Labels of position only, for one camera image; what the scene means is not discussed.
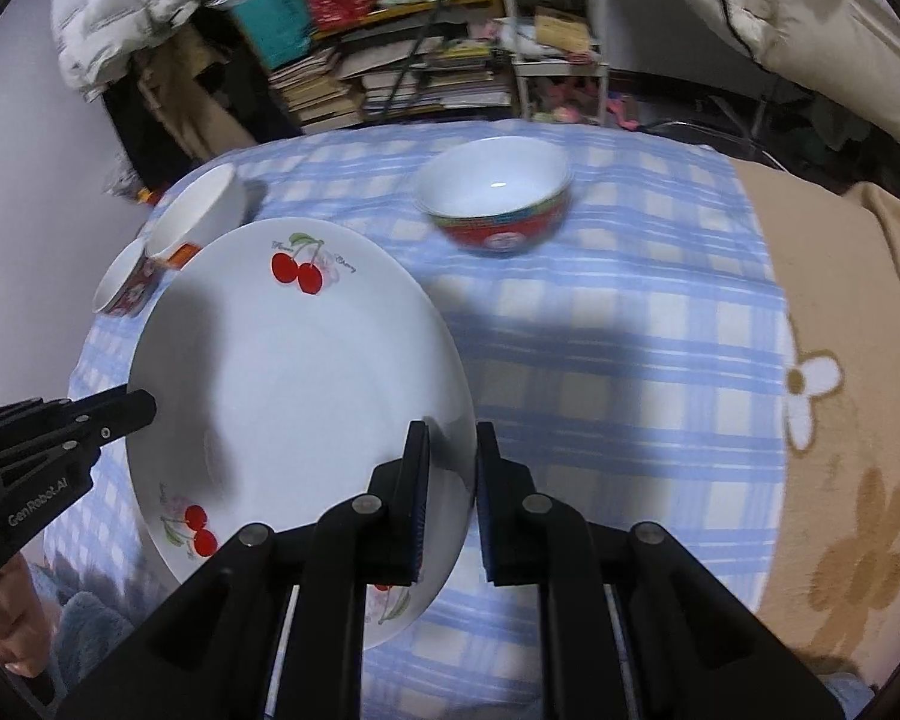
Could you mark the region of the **person left hand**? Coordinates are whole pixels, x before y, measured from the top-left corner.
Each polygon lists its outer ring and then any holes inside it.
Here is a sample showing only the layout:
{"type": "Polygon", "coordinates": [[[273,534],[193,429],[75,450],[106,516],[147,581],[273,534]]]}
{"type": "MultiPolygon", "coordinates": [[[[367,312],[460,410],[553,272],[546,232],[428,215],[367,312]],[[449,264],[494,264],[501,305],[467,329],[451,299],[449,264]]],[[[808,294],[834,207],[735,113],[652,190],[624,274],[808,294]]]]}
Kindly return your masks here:
{"type": "Polygon", "coordinates": [[[48,667],[52,626],[38,598],[29,564],[14,554],[0,569],[0,665],[20,678],[48,667]]]}

